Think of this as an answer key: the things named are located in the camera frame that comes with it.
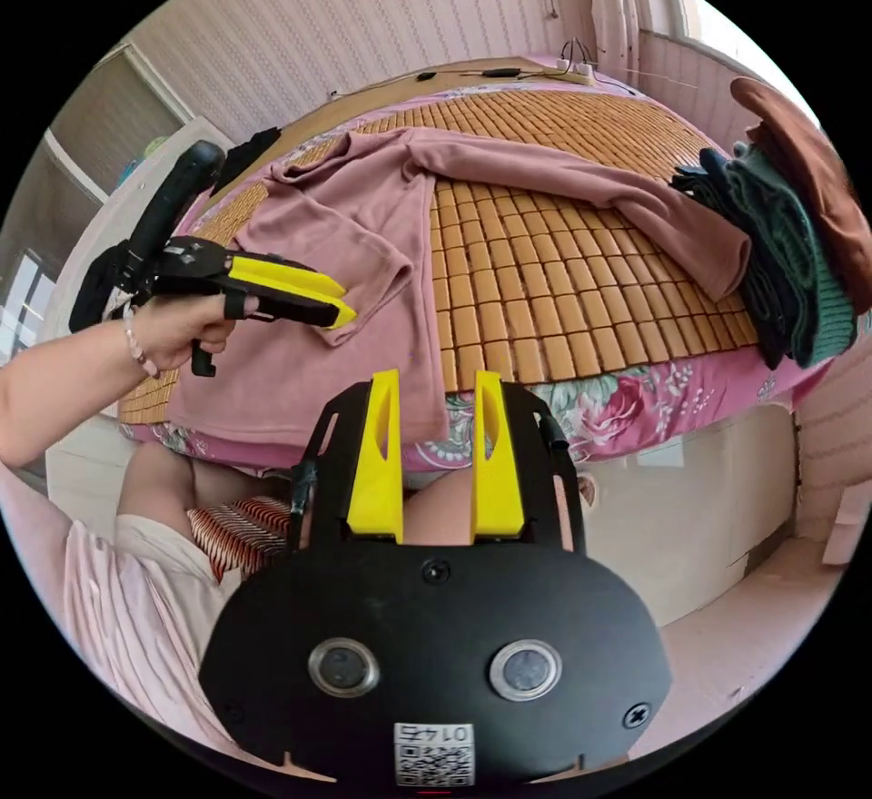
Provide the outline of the person's left hand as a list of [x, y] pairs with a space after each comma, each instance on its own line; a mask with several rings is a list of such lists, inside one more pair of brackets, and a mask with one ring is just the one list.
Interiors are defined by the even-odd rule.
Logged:
[[193, 356], [198, 343], [211, 353], [222, 351], [236, 320], [225, 316], [225, 297], [158, 297], [130, 307], [123, 317], [128, 348], [150, 376], [175, 370]]

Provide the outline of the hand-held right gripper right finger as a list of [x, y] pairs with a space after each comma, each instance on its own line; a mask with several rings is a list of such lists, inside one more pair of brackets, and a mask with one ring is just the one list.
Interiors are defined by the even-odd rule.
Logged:
[[500, 375], [488, 370], [475, 374], [472, 472], [471, 535], [519, 537], [525, 517], [508, 406]]

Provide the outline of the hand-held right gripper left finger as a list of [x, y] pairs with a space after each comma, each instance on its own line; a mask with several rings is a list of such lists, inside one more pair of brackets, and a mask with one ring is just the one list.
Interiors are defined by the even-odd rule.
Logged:
[[403, 534], [399, 372], [373, 374], [346, 520], [356, 536]]

